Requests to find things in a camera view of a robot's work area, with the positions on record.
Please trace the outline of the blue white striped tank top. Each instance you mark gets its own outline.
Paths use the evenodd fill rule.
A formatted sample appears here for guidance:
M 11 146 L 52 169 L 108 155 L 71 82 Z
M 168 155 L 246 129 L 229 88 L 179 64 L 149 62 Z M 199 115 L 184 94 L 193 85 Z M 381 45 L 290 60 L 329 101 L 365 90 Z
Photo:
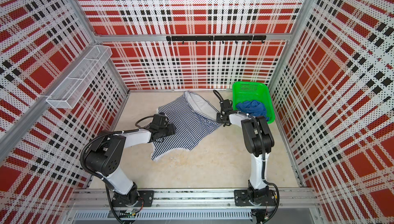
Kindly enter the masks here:
M 221 125 L 216 121 L 219 112 L 199 94 L 185 91 L 174 101 L 158 107 L 175 126 L 175 134 L 153 142 L 151 159 L 159 160 L 173 150 L 193 150 L 201 140 Z

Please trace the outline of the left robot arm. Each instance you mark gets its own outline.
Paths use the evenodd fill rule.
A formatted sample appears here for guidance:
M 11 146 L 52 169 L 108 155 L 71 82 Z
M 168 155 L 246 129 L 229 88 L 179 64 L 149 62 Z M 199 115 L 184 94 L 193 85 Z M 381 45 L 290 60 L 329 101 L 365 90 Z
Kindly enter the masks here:
M 135 126 L 133 130 L 100 132 L 85 145 L 80 155 L 81 167 L 86 172 L 102 180 L 108 190 L 124 196 L 136 191 L 136 184 L 120 168 L 124 149 L 163 142 L 176 132 L 165 113 L 144 117 Z

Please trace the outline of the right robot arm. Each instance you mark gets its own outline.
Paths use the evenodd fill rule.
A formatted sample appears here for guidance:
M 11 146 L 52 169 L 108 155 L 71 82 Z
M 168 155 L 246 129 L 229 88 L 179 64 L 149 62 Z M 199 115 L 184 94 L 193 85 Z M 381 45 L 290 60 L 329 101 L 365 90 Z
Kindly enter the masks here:
M 244 145 L 251 155 L 251 175 L 248 181 L 248 193 L 252 197 L 267 194 L 272 185 L 267 181 L 267 162 L 275 142 L 264 116 L 235 111 L 228 99 L 220 100 L 220 111 L 216 121 L 223 126 L 237 125 L 242 128 Z

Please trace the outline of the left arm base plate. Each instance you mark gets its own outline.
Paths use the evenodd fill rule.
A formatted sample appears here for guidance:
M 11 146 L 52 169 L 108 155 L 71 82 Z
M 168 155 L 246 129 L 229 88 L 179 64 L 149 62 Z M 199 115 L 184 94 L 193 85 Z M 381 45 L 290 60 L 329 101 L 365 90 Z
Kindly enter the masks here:
M 114 207 L 151 207 L 154 197 L 154 191 L 141 191 L 131 189 L 128 194 L 121 195 L 114 193 L 113 197 L 110 198 L 111 204 Z

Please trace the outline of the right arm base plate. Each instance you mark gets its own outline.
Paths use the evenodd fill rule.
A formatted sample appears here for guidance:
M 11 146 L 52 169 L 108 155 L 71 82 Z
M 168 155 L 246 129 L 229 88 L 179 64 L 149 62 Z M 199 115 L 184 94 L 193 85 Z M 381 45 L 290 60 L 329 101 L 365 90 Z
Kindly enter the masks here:
M 245 189 L 234 190 L 234 198 L 237 207 L 275 207 L 277 203 L 276 193 L 273 190 L 254 199 L 252 199 L 251 193 Z

